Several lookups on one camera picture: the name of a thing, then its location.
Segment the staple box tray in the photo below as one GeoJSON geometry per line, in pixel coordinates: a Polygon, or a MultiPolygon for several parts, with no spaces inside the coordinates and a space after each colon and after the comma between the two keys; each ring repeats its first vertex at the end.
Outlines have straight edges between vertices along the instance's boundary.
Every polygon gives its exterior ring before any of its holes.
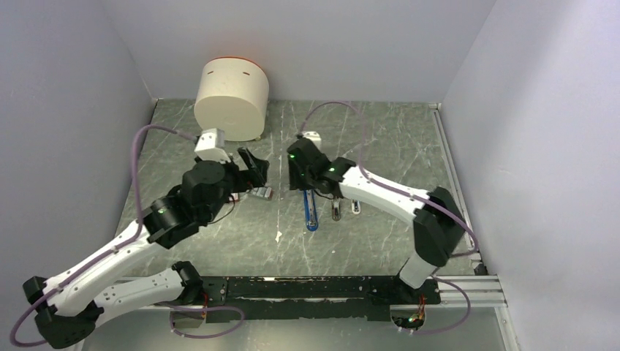
{"type": "Polygon", "coordinates": [[[263,200],[271,200],[273,197],[273,190],[269,186],[256,187],[253,188],[249,194],[263,200]]]}

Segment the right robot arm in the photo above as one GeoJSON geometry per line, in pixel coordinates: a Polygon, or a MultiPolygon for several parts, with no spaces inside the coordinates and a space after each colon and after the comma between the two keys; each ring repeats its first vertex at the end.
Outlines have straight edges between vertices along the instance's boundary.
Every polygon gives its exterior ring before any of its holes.
{"type": "Polygon", "coordinates": [[[411,225],[414,249],[398,272],[396,297],[411,303],[425,280],[455,257],[467,231],[450,191],[416,189],[375,175],[356,162],[330,160],[311,138],[299,137],[287,148],[290,188],[314,190],[335,199],[358,200],[411,225]]]}

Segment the beige small stapler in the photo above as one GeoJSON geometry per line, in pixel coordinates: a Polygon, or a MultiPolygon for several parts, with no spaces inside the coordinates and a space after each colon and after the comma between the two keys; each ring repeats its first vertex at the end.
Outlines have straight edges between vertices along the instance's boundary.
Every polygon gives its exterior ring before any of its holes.
{"type": "Polygon", "coordinates": [[[331,218],[337,222],[341,220],[340,199],[334,198],[331,201],[331,218]]]}

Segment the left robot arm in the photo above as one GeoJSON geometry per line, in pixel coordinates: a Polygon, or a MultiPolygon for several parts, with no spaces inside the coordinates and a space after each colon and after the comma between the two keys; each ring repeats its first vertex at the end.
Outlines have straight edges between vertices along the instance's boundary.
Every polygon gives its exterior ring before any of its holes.
{"type": "Polygon", "coordinates": [[[211,224],[233,194],[266,184],[269,162],[245,147],[238,154],[244,169],[228,156],[198,154],[181,182],[138,211],[136,220],[112,241],[64,273],[27,280],[23,291],[42,342],[64,349],[127,312],[153,303],[183,306],[198,301],[203,280],[187,261],[133,282],[120,283],[120,278],[141,260],[211,224]]]}

